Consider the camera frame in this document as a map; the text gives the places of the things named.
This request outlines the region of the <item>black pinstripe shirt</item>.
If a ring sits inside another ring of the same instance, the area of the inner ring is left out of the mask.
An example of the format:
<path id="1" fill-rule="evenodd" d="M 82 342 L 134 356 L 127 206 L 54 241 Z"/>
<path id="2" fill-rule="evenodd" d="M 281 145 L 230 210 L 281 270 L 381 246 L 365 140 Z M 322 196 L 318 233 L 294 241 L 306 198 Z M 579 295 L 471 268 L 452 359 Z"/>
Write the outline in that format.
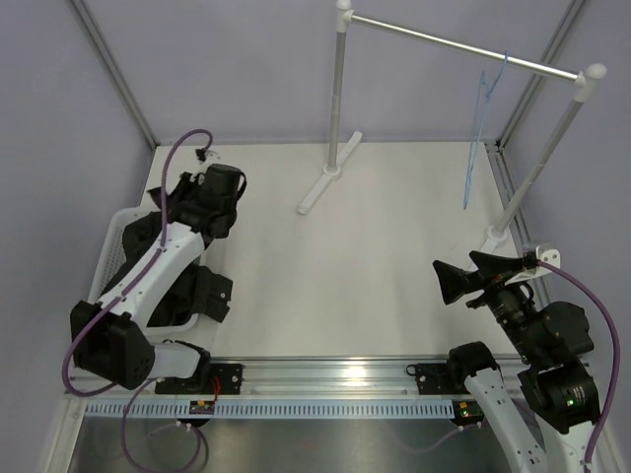
<path id="1" fill-rule="evenodd" d="M 108 282 L 109 290 L 117 284 L 153 244 L 161 231 L 159 212 L 150 212 L 127 225 L 122 233 L 125 260 Z M 194 314 L 222 323 L 230 308 L 233 281 L 213 273 L 200 263 L 189 264 L 177 277 L 153 311 L 149 327 L 184 325 Z"/>

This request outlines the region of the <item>blue wire hanger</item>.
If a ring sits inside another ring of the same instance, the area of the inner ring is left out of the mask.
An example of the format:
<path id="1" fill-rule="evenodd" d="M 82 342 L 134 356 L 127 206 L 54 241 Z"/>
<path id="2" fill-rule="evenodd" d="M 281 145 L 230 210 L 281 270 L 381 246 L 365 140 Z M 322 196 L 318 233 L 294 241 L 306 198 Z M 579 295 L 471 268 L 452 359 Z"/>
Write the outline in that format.
<path id="1" fill-rule="evenodd" d="M 498 73 L 492 81 L 489 81 L 487 79 L 487 74 L 485 70 L 483 70 L 479 76 L 475 108 L 469 135 L 470 140 L 462 195 L 463 210 L 466 210 L 469 207 L 473 173 L 477 161 L 479 146 L 485 128 L 485 123 L 488 116 L 489 103 L 491 102 L 495 89 L 504 74 L 504 70 L 508 64 L 508 58 L 509 54 L 508 52 L 505 52 L 502 56 L 502 62 Z"/>

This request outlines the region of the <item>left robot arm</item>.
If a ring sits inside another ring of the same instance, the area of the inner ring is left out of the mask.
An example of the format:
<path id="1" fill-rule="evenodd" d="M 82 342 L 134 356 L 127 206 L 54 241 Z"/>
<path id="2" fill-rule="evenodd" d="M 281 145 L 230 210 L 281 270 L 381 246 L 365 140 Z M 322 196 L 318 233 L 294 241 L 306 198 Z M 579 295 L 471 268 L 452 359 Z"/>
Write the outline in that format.
<path id="1" fill-rule="evenodd" d="M 182 328 L 198 314 L 217 323 L 228 311 L 233 283 L 200 263 L 209 245 L 228 236 L 246 189 L 245 174 L 212 164 L 184 172 L 172 192 L 150 190 L 157 210 L 124 231 L 126 260 L 97 301 L 70 312 L 72 342 L 62 362 L 65 389 L 77 367 L 132 390 L 151 379 L 177 379 L 191 393 L 212 378 L 210 354 L 183 341 L 154 341 L 159 328 Z"/>

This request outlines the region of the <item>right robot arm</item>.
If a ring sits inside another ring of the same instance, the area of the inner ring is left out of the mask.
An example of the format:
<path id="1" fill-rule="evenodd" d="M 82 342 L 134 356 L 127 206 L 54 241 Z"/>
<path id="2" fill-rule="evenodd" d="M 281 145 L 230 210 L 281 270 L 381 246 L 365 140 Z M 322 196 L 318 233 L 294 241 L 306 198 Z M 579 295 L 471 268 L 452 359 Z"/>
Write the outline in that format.
<path id="1" fill-rule="evenodd" d="M 472 251 L 471 270 L 436 260 L 445 304 L 468 294 L 469 308 L 487 307 L 526 368 L 520 388 L 535 415 L 542 442 L 536 441 L 508 394 L 499 364 L 482 342 L 450 350 L 446 378 L 472 395 L 496 435 L 513 472 L 583 472 L 588 444 L 600 418 L 598 392 L 580 358 L 594 342 L 584 310 L 555 302 L 537 309 L 529 281 L 561 266 L 553 247 L 537 246 L 510 258 Z"/>

